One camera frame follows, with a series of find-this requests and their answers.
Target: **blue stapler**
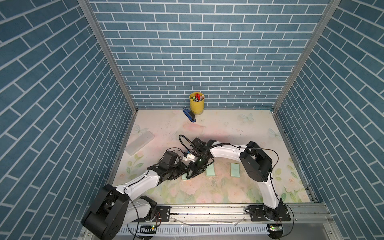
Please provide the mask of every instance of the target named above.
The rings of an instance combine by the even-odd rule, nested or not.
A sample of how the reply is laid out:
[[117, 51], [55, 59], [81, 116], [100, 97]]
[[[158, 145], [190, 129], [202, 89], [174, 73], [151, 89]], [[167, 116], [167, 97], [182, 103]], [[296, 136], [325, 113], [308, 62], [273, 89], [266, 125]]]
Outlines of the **blue stapler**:
[[192, 111], [190, 111], [188, 108], [184, 108], [183, 113], [189, 118], [191, 122], [196, 122], [195, 114]]

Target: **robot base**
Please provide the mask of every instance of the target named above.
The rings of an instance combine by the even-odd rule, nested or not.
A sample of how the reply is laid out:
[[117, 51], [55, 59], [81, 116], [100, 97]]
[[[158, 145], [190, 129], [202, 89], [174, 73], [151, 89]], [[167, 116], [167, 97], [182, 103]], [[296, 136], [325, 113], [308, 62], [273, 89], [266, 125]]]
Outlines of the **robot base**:
[[[161, 222], [169, 222], [170, 209], [171, 209], [170, 206], [156, 206], [153, 210], [150, 210], [150, 213], [153, 213], [152, 216], [154, 216], [155, 212], [158, 212], [160, 213], [160, 216], [161, 216]], [[146, 221], [147, 219], [148, 218], [140, 218], [132, 222], [147, 222]]]
[[291, 221], [291, 217], [289, 215], [288, 209], [286, 206], [282, 205], [279, 208], [279, 212], [277, 214], [270, 214], [270, 209], [263, 204], [258, 205], [249, 205], [246, 208], [246, 211], [249, 212], [251, 216], [251, 221], [253, 222], [261, 222], [261, 221]]

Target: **zip tie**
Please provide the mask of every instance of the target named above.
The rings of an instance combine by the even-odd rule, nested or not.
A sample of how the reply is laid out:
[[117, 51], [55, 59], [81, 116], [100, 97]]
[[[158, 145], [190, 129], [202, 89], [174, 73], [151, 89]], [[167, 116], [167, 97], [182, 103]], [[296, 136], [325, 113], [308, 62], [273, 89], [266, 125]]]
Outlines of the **zip tie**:
[[240, 219], [239, 221], [237, 221], [236, 223], [235, 223], [235, 225], [234, 226], [236, 226], [237, 224], [239, 224], [242, 220], [244, 220], [245, 219], [245, 217], [243, 217], [242, 219]]
[[233, 223], [233, 222], [229, 222], [229, 221], [219, 221], [219, 220], [210, 220], [210, 222], [224, 222], [224, 223]]
[[177, 219], [175, 219], [175, 220], [178, 221], [178, 222], [181, 222], [182, 224], [185, 224], [185, 225], [188, 225], [188, 226], [192, 226], [192, 227], [206, 227], [206, 226], [210, 226], [210, 224], [187, 224], [187, 223], [182, 222], [180, 220], [177, 220]]

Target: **metal frame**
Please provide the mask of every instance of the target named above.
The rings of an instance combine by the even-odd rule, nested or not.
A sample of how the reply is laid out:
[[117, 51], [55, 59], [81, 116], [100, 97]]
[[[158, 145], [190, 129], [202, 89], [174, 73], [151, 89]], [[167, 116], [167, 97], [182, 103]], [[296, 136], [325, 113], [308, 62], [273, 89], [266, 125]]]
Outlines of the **metal frame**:
[[301, 69], [303, 68], [305, 62], [307, 61], [309, 55], [311, 54], [313, 48], [315, 47], [317, 41], [319, 40], [321, 34], [323, 33], [325, 27], [327, 26], [340, 1], [341, 0], [330, 0], [327, 7], [324, 9], [323, 15], [321, 16], [319, 23], [316, 24], [316, 27], [314, 28], [312, 35], [304, 48], [303, 53], [297, 60], [296, 65], [292, 69], [291, 75], [288, 77], [288, 80], [285, 83], [283, 89], [281, 90], [280, 95], [277, 97], [276, 102], [273, 104], [274, 112], [276, 112], [281, 106], [285, 96], [287, 95], [289, 89], [295, 82], [297, 76], [299, 75]]
[[[241, 224], [271, 223], [270, 221], [252, 222], [244, 208], [251, 204], [158, 204], [171, 206], [169, 222], [161, 224], [220, 224], [228, 222]], [[293, 203], [291, 207], [295, 218], [284, 223], [333, 223], [325, 203]]]
[[298, 172], [298, 174], [300, 176], [300, 179], [301, 179], [301, 181], [302, 181], [302, 183], [304, 185], [304, 188], [308, 189], [309, 194], [312, 197], [313, 202], [319, 202], [318, 198], [316, 196], [316, 193], [314, 192], [314, 190], [313, 190], [313, 188], [312, 188], [312, 186], [311, 186], [307, 176], [305, 175], [305, 173], [303, 171], [303, 168], [300, 165], [300, 162], [299, 162], [299, 160], [297, 158], [297, 155], [296, 155], [295, 151], [293, 150], [292, 143], [288, 139], [288, 136], [287, 136], [286, 132], [284, 131], [284, 128], [283, 128], [282, 124], [280, 123], [279, 117], [277, 116], [276, 113], [272, 113], [272, 116], [273, 116], [273, 119], [275, 120], [277, 128], [279, 129], [280, 135], [283, 138], [285, 146], [287, 147], [288, 152], [289, 152], [289, 154], [291, 156], [291, 159], [293, 161], [293, 165], [298, 170], [297, 172]]
[[129, 124], [128, 124], [127, 130], [125, 131], [124, 138], [123, 138], [123, 140], [122, 140], [122, 142], [121, 142], [121, 145], [120, 145], [118, 154], [117, 154], [117, 156], [116, 156], [116, 159], [115, 159], [115, 161], [113, 162], [113, 165], [112, 165], [112, 168], [111, 168], [111, 172], [110, 172], [110, 174], [109, 174], [109, 176], [108, 176], [108, 179], [107, 179], [107, 183], [106, 183], [106, 184], [111, 184], [111, 185], [113, 185], [113, 180], [115, 179], [116, 172], [117, 172], [117, 170], [118, 170], [118, 168], [119, 168], [119, 165], [120, 165], [120, 161], [121, 161], [122, 155], [124, 154], [125, 146], [127, 146], [127, 142], [128, 142], [128, 139], [129, 139], [129, 135], [131, 134], [133, 125], [135, 124], [136, 116], [137, 116], [137, 112], [134, 112], [134, 113], [132, 114], [132, 116], [131, 116], [131, 119], [129, 120]]
[[113, 74], [116, 77], [117, 82], [119, 83], [119, 86], [124, 93], [124, 96], [126, 97], [128, 104], [131, 106], [134, 113], [137, 112], [137, 108], [135, 106], [135, 103], [131, 97], [131, 94], [129, 93], [129, 90], [127, 88], [127, 85], [125, 84], [124, 78], [121, 75], [121, 72], [119, 70], [119, 67], [116, 63], [115, 58], [112, 55], [111, 49], [108, 46], [107, 40], [105, 39], [105, 36], [100, 28], [100, 25], [96, 19], [96, 15], [92, 10], [91, 4], [88, 0], [78, 0], [81, 10], [84, 13], [85, 18], [87, 19], [100, 47], [103, 51], [109, 66], [112, 69]]
[[324, 229], [327, 232], [329, 240], [342, 240], [339, 229], [336, 226], [336, 223], [323, 223]]

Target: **floor mat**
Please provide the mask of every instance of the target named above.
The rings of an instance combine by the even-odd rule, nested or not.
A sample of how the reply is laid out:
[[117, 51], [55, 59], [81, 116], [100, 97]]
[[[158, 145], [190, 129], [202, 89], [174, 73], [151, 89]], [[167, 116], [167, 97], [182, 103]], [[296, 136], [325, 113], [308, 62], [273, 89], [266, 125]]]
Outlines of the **floor mat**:
[[[279, 163], [272, 176], [277, 194], [284, 202], [310, 202], [270, 111], [205, 110], [192, 123], [182, 110], [139, 110], [128, 144], [146, 131], [151, 131], [155, 139], [134, 156], [124, 152], [114, 179], [115, 186], [144, 173], [147, 167], [157, 163], [166, 149], [183, 149], [178, 140], [183, 134], [191, 140], [198, 137], [205, 142], [214, 139], [240, 145], [254, 141], [260, 147], [275, 150], [279, 154]], [[276, 154], [265, 152], [275, 164]], [[240, 178], [231, 177], [232, 162], [236, 161], [215, 158], [216, 176], [207, 177], [202, 173], [190, 180], [181, 177], [167, 180], [143, 195], [159, 204], [263, 202], [257, 182], [246, 174], [242, 164]]]

